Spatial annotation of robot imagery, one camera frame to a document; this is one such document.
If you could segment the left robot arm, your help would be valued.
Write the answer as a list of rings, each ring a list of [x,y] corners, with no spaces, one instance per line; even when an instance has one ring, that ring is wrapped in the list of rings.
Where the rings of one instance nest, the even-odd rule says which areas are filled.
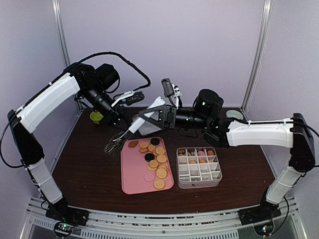
[[[125,118],[124,104],[128,104],[135,90],[120,94],[112,100],[107,91],[120,76],[110,64],[97,69],[83,63],[73,63],[27,103],[8,113],[8,127],[21,155],[21,165],[49,204],[49,212],[61,221],[72,216],[68,202],[49,172],[44,151],[33,133],[39,124],[70,97],[84,98],[95,111],[102,114],[101,123],[116,125]]]

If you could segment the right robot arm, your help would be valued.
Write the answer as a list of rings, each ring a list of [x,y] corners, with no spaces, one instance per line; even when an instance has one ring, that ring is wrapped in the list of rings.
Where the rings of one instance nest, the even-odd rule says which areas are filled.
[[[267,188],[256,208],[256,216],[265,220],[278,208],[278,204],[297,181],[315,167],[314,130],[300,113],[295,113],[291,118],[272,121],[220,118],[222,105],[223,99],[216,92],[202,89],[192,110],[160,104],[139,112],[139,116],[160,128],[201,129],[203,139],[215,147],[270,145],[289,148],[291,157],[288,163]]]

